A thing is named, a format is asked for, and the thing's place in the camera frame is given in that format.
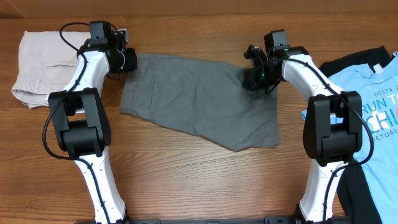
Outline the grey shorts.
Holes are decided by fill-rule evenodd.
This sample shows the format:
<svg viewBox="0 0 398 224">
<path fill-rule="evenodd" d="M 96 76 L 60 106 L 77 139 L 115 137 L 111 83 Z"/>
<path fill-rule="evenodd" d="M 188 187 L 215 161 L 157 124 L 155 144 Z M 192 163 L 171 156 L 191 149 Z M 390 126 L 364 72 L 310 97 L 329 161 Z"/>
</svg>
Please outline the grey shorts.
<svg viewBox="0 0 398 224">
<path fill-rule="evenodd" d="M 120 112 L 201 136 L 233 151 L 276 147 L 277 91 L 247 91 L 245 68 L 223 62 L 139 54 Z"/>
</svg>

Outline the folded beige shorts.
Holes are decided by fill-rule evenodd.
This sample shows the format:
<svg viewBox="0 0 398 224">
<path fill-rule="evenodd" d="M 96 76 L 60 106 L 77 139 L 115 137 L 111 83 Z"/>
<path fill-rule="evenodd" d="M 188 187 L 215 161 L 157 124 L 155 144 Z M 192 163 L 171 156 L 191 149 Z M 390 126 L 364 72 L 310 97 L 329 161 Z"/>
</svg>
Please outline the folded beige shorts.
<svg viewBox="0 0 398 224">
<path fill-rule="evenodd" d="M 69 90 L 84 65 L 65 43 L 80 47 L 88 32 L 24 32 L 19 46 L 19 74 L 12 94 L 30 109 L 47 106 L 52 92 Z"/>
</svg>

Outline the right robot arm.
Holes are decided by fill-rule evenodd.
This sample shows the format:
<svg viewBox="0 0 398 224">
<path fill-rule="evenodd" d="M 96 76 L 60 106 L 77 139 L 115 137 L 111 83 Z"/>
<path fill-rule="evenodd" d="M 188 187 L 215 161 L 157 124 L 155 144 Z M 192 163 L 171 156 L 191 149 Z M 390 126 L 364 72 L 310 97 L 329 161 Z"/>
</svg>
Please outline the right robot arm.
<svg viewBox="0 0 398 224">
<path fill-rule="evenodd" d="M 362 146 L 361 97 L 333 84 L 316 67 L 303 47 L 281 45 L 265 54 L 250 45 L 243 54 L 253 68 L 242 86 L 270 94 L 289 82 L 307 102 L 303 146 L 311 159 L 305 193 L 293 217 L 268 217 L 269 222 L 348 223 L 333 217 L 333 199 L 342 172 Z"/>
</svg>

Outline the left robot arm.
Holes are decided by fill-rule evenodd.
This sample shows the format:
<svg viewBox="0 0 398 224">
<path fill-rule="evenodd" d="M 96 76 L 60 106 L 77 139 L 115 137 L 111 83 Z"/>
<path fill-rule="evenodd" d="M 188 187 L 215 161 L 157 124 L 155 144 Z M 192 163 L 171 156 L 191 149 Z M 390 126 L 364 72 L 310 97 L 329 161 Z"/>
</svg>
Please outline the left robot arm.
<svg viewBox="0 0 398 224">
<path fill-rule="evenodd" d="M 109 161 L 111 126 L 101 101 L 104 79 L 114 72 L 137 67 L 134 49 L 126 48 L 126 29 L 93 31 L 77 50 L 78 66 L 68 85 L 49 94 L 50 114 L 45 122 L 53 124 L 58 146 L 67 152 L 85 180 L 95 210 L 94 223 L 129 223 Z"/>
</svg>

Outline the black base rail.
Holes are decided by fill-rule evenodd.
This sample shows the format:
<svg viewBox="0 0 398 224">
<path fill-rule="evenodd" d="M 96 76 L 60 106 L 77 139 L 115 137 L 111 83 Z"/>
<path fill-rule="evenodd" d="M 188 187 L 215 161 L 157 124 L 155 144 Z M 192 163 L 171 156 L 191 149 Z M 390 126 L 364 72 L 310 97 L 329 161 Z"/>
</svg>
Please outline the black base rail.
<svg viewBox="0 0 398 224">
<path fill-rule="evenodd" d="M 301 220 L 291 216 L 267 216 L 260 219 L 229 219 L 229 220 L 159 220 L 139 219 L 133 220 L 129 217 L 118 220 L 114 224 L 305 224 L 314 222 Z"/>
</svg>

